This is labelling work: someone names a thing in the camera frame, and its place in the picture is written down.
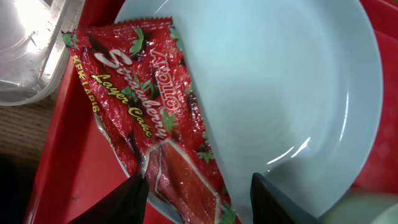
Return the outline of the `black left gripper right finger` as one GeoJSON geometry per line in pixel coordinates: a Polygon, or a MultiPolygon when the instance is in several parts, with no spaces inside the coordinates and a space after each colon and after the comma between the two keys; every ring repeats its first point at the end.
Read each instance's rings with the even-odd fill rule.
{"type": "Polygon", "coordinates": [[[252,175],[250,198],[254,224],[322,224],[260,173],[252,175]]]}

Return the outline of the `red strawberry cake wrapper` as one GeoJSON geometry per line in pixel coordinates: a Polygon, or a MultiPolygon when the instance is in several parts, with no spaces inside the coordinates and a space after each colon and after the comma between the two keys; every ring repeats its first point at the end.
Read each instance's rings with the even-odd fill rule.
{"type": "Polygon", "coordinates": [[[184,223],[239,223],[171,17],[64,32],[94,114],[127,175],[184,223]]]}

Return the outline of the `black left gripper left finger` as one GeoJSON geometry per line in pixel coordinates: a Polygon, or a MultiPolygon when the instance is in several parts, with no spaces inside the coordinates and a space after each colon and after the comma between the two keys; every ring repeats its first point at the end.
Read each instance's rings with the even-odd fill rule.
{"type": "Polygon", "coordinates": [[[143,224],[148,194],[147,179],[136,174],[69,224],[143,224]]]}

